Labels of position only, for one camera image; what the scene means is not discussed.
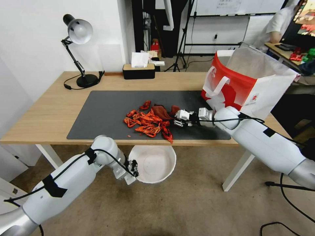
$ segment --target tissue box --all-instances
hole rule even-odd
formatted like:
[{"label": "tissue box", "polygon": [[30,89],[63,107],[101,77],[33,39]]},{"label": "tissue box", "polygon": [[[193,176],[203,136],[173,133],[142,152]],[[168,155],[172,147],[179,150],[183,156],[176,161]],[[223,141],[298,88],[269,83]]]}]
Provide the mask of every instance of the tissue box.
[{"label": "tissue box", "polygon": [[132,68],[131,64],[124,64],[122,73],[125,79],[154,79],[155,66],[152,63],[148,63],[148,66],[145,68]]}]

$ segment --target lamp arm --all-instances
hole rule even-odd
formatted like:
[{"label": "lamp arm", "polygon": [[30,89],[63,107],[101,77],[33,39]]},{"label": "lamp arm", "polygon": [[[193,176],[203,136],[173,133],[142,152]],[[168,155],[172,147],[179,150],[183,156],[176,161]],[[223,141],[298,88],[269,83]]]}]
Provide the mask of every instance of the lamp arm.
[{"label": "lamp arm", "polygon": [[78,70],[81,72],[81,76],[85,79],[86,77],[85,77],[85,70],[84,70],[84,67],[80,64],[79,61],[77,61],[77,60],[75,59],[75,57],[74,57],[73,54],[71,53],[71,51],[70,51],[68,45],[69,45],[69,44],[72,44],[72,42],[69,41],[68,39],[69,39],[69,36],[66,37],[65,39],[61,40],[62,45],[66,48],[66,50],[67,50],[67,52],[69,53],[69,55],[71,56],[71,58],[72,58],[74,64],[76,65],[76,67],[78,68]]}]

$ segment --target desk lamp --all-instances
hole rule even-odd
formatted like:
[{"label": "desk lamp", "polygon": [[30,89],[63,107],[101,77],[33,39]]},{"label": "desk lamp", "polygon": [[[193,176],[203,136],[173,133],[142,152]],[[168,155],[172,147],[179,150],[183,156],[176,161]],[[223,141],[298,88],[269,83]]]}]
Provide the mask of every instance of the desk lamp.
[{"label": "desk lamp", "polygon": [[63,22],[68,26],[68,36],[61,40],[63,46],[67,49],[76,67],[81,72],[81,76],[76,80],[76,84],[82,88],[88,88],[98,83],[98,77],[93,74],[85,74],[83,66],[77,61],[69,50],[68,45],[87,43],[93,35],[91,24],[85,20],[75,19],[72,15],[66,14],[63,16]]}]

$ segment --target desk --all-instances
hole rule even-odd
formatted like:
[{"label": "desk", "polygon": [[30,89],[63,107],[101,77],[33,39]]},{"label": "desk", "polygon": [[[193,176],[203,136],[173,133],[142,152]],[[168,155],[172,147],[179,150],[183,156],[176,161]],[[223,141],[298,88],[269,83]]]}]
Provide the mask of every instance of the desk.
[{"label": "desk", "polygon": [[[93,90],[201,90],[205,72],[156,72],[155,79],[124,80],[122,73],[107,73],[101,82],[91,88],[67,90],[63,82],[78,72],[64,72],[33,104],[22,118],[0,140],[6,144],[36,144],[54,168],[62,165],[51,144],[91,145],[93,140],[68,140],[67,135],[89,93]],[[75,79],[68,81],[76,88]],[[289,137],[270,114],[266,123],[271,129]],[[166,140],[115,140],[118,145],[170,145]],[[175,146],[238,146],[233,140],[174,140]],[[228,191],[254,156],[246,152],[223,184]]]},{"label": "desk", "polygon": [[272,44],[272,43],[265,43],[265,46],[275,55],[277,55],[279,58],[279,61],[285,61],[287,62],[291,67],[297,69],[298,71],[300,71],[299,69],[299,65],[301,62],[298,61],[291,61],[290,60],[290,55],[293,53],[293,51],[283,51],[280,48],[277,48],[276,45],[279,45],[281,43],[276,43],[276,44]]}]

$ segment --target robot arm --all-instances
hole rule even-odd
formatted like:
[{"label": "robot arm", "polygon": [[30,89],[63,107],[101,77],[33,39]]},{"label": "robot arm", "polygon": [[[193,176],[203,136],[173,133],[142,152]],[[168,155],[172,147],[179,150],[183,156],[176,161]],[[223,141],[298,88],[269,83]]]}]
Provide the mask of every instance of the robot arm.
[{"label": "robot arm", "polygon": [[219,127],[272,170],[288,175],[304,187],[315,189],[315,162],[305,158],[291,141],[256,120],[222,121],[248,118],[235,108],[221,108],[217,112],[200,108],[198,113],[179,110],[176,118],[174,124],[181,127],[193,124]]},{"label": "robot arm", "polygon": [[[100,150],[113,155],[120,164]],[[25,204],[0,215],[0,235],[30,235],[39,224],[69,206],[105,165],[113,169],[116,179],[124,179],[128,185],[138,175],[137,163],[128,161],[113,139],[98,136],[85,154],[73,156],[38,183],[33,191],[41,190],[30,195]]]}]

